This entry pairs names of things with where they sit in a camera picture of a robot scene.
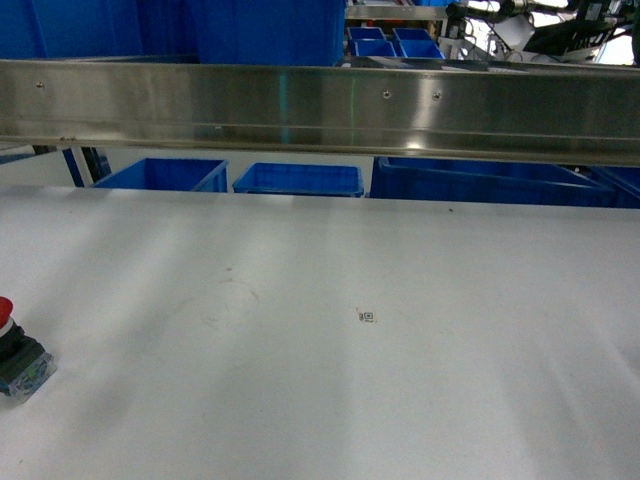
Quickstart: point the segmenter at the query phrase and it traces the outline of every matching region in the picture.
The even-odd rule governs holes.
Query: machinery
[[[467,25],[481,22],[491,32],[487,52],[493,59],[547,63],[594,60],[603,45],[623,35],[632,35],[634,45],[638,41],[636,8],[633,3],[621,0],[569,1],[564,7],[504,0],[497,10],[492,2],[485,5],[482,9],[450,4],[445,37],[463,40],[469,36]],[[556,16],[560,22],[536,27],[534,13]],[[640,54],[637,48],[634,54],[637,61]]]

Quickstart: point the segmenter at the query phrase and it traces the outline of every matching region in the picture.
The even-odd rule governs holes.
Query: blue storage box
[[[135,0],[0,1],[0,58],[142,53]]]
[[[387,40],[361,40],[354,42],[351,54],[356,57],[395,57],[396,51]]]
[[[413,0],[413,3],[422,7],[446,7],[457,0]]]
[[[613,206],[640,208],[640,168],[591,167],[591,178],[616,191]]]
[[[344,0],[188,0],[202,63],[334,65]]]
[[[360,168],[333,165],[254,163],[233,183],[236,193],[361,197]]]
[[[393,45],[399,57],[445,58],[429,32],[423,28],[394,28]]]
[[[386,40],[380,27],[349,27],[347,28],[349,40]]]
[[[615,192],[556,165],[378,157],[370,196],[609,207]]]
[[[95,188],[134,190],[177,190],[184,192],[226,192],[226,160],[144,158],[109,175]]]
[[[145,55],[182,55],[198,51],[187,0],[137,0]]]
[[[396,52],[405,58],[445,58],[433,40],[404,40],[396,44]]]

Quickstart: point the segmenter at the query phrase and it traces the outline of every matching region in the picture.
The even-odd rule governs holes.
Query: blue crate
[[[380,27],[349,27],[347,28],[349,40],[386,40]]]
[[[360,40],[354,42],[351,54],[356,57],[395,57],[396,51],[387,40]]]
[[[387,38],[380,27],[349,27],[347,28],[347,40],[349,51],[355,55],[356,42],[360,41],[384,41]]]
[[[640,168],[592,167],[591,178],[616,191],[615,207],[640,208]]]
[[[443,60],[444,54],[433,40],[403,40],[395,44],[399,57],[437,58]]]
[[[135,0],[0,1],[0,58],[142,53]]]
[[[236,193],[361,197],[360,168],[333,165],[254,163],[233,183]]]
[[[202,63],[334,65],[344,0],[188,0]]]
[[[615,192],[556,165],[378,157],[370,196],[609,207]]]
[[[458,0],[413,0],[413,3],[422,7],[446,7]]]
[[[187,0],[137,0],[145,55],[183,55],[198,51]]]
[[[226,160],[144,158],[95,183],[95,188],[226,192]]]
[[[399,57],[445,58],[424,28],[394,28],[393,46]]]

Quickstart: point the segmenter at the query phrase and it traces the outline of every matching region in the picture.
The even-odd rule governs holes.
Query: stainless steel rail
[[[0,141],[640,165],[635,70],[429,65],[0,61]]]
[[[347,7],[349,20],[446,20],[445,7],[414,7],[385,5],[351,5]]]

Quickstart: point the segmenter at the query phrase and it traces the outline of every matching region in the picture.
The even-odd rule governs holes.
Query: blue container
[[[423,28],[394,28],[393,46],[399,57],[445,58],[429,32]]]
[[[591,167],[591,178],[616,191],[613,206],[640,208],[640,168]]]
[[[254,163],[233,183],[236,193],[361,197],[360,168],[333,165]]]
[[[198,51],[187,0],[137,0],[145,55],[182,55]]]
[[[386,40],[380,27],[349,27],[347,28],[349,40]]]
[[[370,196],[609,207],[615,192],[556,165],[378,157]]]
[[[202,63],[334,65],[344,0],[188,0]]]
[[[142,53],[135,0],[0,1],[0,58]]]
[[[396,44],[396,52],[405,58],[445,58],[433,40],[404,40]]]
[[[422,7],[446,7],[458,0],[413,0],[413,3]]]
[[[95,183],[95,188],[226,192],[226,160],[144,158]]]
[[[395,57],[396,51],[387,40],[361,40],[354,42],[351,54],[356,57]]]
[[[349,51],[355,55],[356,42],[373,40],[384,41],[387,38],[380,27],[349,27],[347,28]]]

